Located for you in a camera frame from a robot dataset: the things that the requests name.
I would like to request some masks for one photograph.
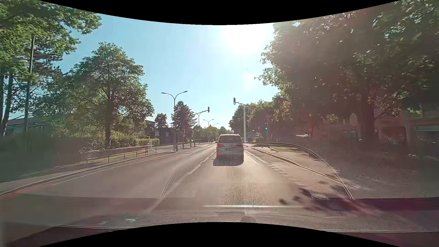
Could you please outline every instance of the building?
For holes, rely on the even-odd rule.
[[[154,121],[146,121],[146,127],[144,130],[140,131],[138,135],[148,135],[150,138],[154,138],[155,136],[155,122]]]
[[[22,133],[24,121],[25,121],[24,118],[10,119],[6,125],[5,135]],[[45,122],[42,118],[40,117],[28,118],[28,130],[42,131],[47,129],[51,129],[51,125]]]

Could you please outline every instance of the pole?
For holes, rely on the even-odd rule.
[[[246,142],[246,137],[247,137],[247,133],[246,133],[246,129],[245,129],[245,105],[242,105],[244,107],[244,143]]]
[[[30,76],[30,74],[32,74],[34,46],[35,46],[35,36],[32,37],[32,43],[31,43],[31,52],[30,52],[30,61],[29,61],[29,76]],[[23,132],[27,132],[27,130],[28,130],[29,98],[30,98],[30,78],[28,79],[27,87],[26,87],[25,119],[24,119],[24,124],[23,124]]]
[[[175,98],[174,98],[174,116],[175,116]],[[176,135],[176,131],[175,131],[175,127],[174,127],[174,152],[177,152],[178,148],[175,145],[176,144],[176,137],[175,137],[175,135]]]

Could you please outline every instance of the guardrail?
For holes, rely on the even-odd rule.
[[[112,150],[118,150],[118,149],[134,149],[134,148],[145,148],[145,150],[137,150],[137,151],[133,151],[133,152],[127,152],[127,153],[116,153],[116,154],[111,154],[111,155],[104,155],[104,156],[98,156],[98,157],[93,157],[93,158],[87,158],[86,163],[88,163],[89,160],[95,160],[95,159],[102,159],[102,158],[108,158],[108,163],[110,163],[110,157],[112,156],[119,156],[119,155],[123,155],[123,158],[125,159],[125,155],[126,154],[130,154],[130,153],[136,153],[136,157],[137,154],[139,153],[149,153],[150,150],[154,150],[154,149],[150,149],[149,147],[153,147],[154,145],[144,145],[144,146],[136,146],[136,147],[127,147],[127,148],[117,148],[117,149],[109,149],[109,150],[93,150],[93,151],[89,151],[89,153],[93,153],[93,152],[99,152],[99,151],[112,151]]]

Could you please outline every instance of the curb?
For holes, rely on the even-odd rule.
[[[338,176],[336,173],[334,173],[334,174],[338,177],[338,179],[331,178],[331,177],[329,177],[329,176],[327,176],[327,175],[325,175],[325,174],[321,174],[321,173],[318,172],[318,171],[314,171],[314,170],[311,170],[311,169],[309,169],[309,168],[306,168],[306,167],[304,167],[304,166],[302,166],[302,165],[300,165],[300,164],[298,164],[298,163],[296,163],[296,162],[294,162],[294,161],[292,161],[292,160],[290,160],[290,159],[287,159],[287,158],[284,158],[284,157],[281,157],[281,156],[278,156],[278,155],[275,155],[275,154],[272,154],[272,153],[268,153],[268,152],[265,152],[265,151],[262,151],[262,150],[259,150],[259,149],[255,149],[255,148],[250,147],[250,146],[247,146],[247,147],[248,147],[248,148],[251,148],[251,149],[254,149],[254,150],[256,150],[256,151],[262,152],[262,153],[264,153],[264,154],[268,154],[268,155],[273,156],[273,157],[275,157],[275,158],[278,158],[278,159],[280,159],[280,160],[287,161],[287,162],[292,163],[292,164],[294,164],[294,165],[296,165],[296,166],[299,166],[299,167],[301,167],[301,168],[303,168],[303,169],[307,169],[307,170],[309,170],[309,171],[312,171],[312,172],[318,173],[318,174],[320,174],[320,175],[322,175],[322,176],[325,176],[325,177],[327,177],[327,178],[333,179],[333,180],[335,180],[335,181],[341,182],[341,183],[343,184],[343,186],[345,187],[345,191],[347,192],[347,194],[349,195],[349,197],[350,197],[351,199],[353,199],[353,197],[352,197],[352,195],[351,195],[351,192],[348,190],[348,188],[346,187],[345,183],[341,180],[341,178],[339,178],[339,176]]]
[[[161,152],[161,153],[174,153],[174,151],[164,151],[164,152]],[[84,173],[84,172],[93,171],[93,170],[97,170],[97,169],[100,169],[100,168],[109,167],[109,166],[112,166],[112,165],[117,165],[117,164],[120,164],[120,163],[123,163],[123,162],[126,162],[126,161],[130,161],[130,160],[136,160],[136,159],[141,159],[141,158],[145,158],[145,157],[149,157],[149,156],[154,156],[154,155],[157,155],[157,154],[160,154],[160,153],[153,153],[153,154],[142,156],[142,157],[134,157],[134,158],[131,158],[131,159],[121,160],[121,161],[117,161],[117,162],[114,162],[114,163],[108,163],[108,164],[100,165],[100,166],[97,166],[97,167],[86,168],[86,170],[74,171],[74,172],[71,172],[71,173],[68,173],[68,174],[64,174],[64,175],[60,175],[60,176],[53,177],[53,178],[47,178],[47,179],[36,181],[36,182],[30,183],[30,184],[22,185],[22,186],[14,188],[14,189],[10,189],[8,191],[1,192],[0,196],[4,196],[4,195],[10,194],[10,193],[14,193],[14,192],[22,190],[22,189],[26,189],[26,188],[29,188],[29,187],[33,187],[33,186],[36,186],[36,185],[43,184],[43,183],[51,182],[51,181],[54,181],[54,180],[58,180],[58,179],[62,179],[62,178],[67,178],[67,177],[74,176],[74,175],[77,175],[77,174],[81,174],[81,173]]]

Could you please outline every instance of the car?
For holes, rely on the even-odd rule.
[[[219,160],[244,162],[244,146],[238,134],[222,134],[216,144],[216,157]]]

